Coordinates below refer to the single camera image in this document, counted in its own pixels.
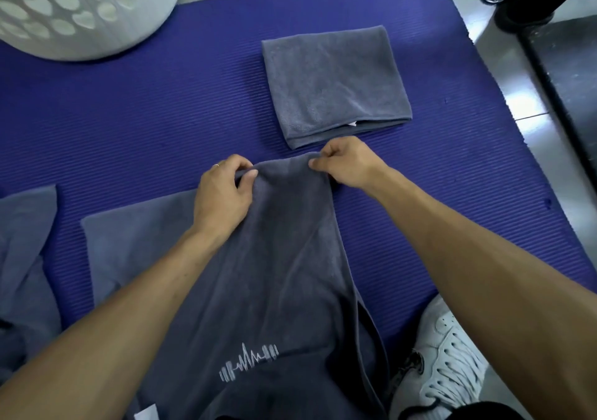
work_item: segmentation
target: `yoga mat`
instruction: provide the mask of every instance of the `yoga mat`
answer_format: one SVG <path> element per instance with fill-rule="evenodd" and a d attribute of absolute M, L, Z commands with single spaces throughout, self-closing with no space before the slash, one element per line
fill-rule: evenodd
<path fill-rule="evenodd" d="M 81 218 L 191 189 L 234 152 L 256 163 L 320 148 L 284 142 L 261 40 L 375 25 L 388 31 L 413 121 L 363 140 L 431 195 L 597 288 L 451 0 L 205 0 L 106 61 L 60 64 L 0 45 L 0 190 L 58 185 L 45 260 L 64 324 L 93 306 Z M 435 288 L 372 199 L 341 187 L 334 202 L 355 283 L 391 345 Z"/>

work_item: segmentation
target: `laundry basket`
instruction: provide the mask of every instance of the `laundry basket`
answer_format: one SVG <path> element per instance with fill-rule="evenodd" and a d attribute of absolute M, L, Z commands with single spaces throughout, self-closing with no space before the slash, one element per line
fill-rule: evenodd
<path fill-rule="evenodd" d="M 176 1 L 0 0 L 0 39 L 46 59 L 98 59 L 150 36 Z"/>

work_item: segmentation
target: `left hand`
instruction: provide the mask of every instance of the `left hand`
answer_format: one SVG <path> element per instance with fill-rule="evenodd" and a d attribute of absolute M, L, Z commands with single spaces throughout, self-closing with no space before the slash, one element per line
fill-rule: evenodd
<path fill-rule="evenodd" d="M 218 247 L 226 242 L 249 211 L 257 170 L 245 173 L 238 188 L 234 179 L 237 170 L 252 166 L 248 159 L 233 154 L 201 176 L 192 229 L 214 238 Z"/>

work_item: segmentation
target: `folded gray towel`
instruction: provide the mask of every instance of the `folded gray towel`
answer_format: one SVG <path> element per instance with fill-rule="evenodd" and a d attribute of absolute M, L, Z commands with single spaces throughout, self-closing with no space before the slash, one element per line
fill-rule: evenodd
<path fill-rule="evenodd" d="M 0 385 L 61 331 L 39 256 L 56 208 L 54 186 L 0 200 Z"/>
<path fill-rule="evenodd" d="M 267 39 L 261 47 L 292 149 L 413 118 L 382 26 Z"/>
<path fill-rule="evenodd" d="M 180 307 L 129 417 L 153 403 L 165 420 L 384 416 L 383 345 L 350 275 L 328 177 L 307 166 L 313 156 L 256 165 L 246 219 Z M 83 219 L 96 303 L 191 226 L 194 196 Z"/>

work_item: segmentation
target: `white sneaker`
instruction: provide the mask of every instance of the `white sneaker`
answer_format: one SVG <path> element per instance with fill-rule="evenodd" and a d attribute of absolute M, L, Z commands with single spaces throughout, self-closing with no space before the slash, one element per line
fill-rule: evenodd
<path fill-rule="evenodd" d="M 483 354 L 437 295 L 421 316 L 406 367 L 392 379 L 390 420 L 436 406 L 452 411 L 477 402 L 487 367 Z"/>

